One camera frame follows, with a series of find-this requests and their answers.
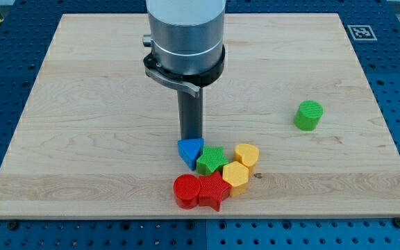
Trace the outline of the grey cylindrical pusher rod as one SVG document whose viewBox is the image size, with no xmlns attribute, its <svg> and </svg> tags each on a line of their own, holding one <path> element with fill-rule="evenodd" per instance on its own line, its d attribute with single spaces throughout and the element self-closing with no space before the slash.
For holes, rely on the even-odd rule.
<svg viewBox="0 0 400 250">
<path fill-rule="evenodd" d="M 194 97 L 185 92 L 177 92 L 181 139 L 203 137 L 203 92 Z"/>
</svg>

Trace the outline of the black end effector mount ring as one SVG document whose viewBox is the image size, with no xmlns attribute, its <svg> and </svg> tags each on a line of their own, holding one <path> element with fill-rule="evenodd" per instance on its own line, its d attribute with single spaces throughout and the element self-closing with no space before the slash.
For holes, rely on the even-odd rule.
<svg viewBox="0 0 400 250">
<path fill-rule="evenodd" d="M 222 53 L 218 62 L 206 72 L 193 75 L 176 74 L 158 66 L 159 62 L 152 53 L 144 57 L 143 63 L 145 74 L 155 82 L 166 88 L 190 94 L 194 98 L 199 98 L 201 88 L 215 82 L 224 71 L 224 60 L 226 57 L 225 46 L 222 45 Z"/>
</svg>

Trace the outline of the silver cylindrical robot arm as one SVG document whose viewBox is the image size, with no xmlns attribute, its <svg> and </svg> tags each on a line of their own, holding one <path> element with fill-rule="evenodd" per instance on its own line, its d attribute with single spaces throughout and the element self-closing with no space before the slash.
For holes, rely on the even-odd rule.
<svg viewBox="0 0 400 250">
<path fill-rule="evenodd" d="M 176 90 L 181 138 L 203 134 L 203 88 L 224 71 L 225 0 L 146 0 L 145 74 Z"/>
</svg>

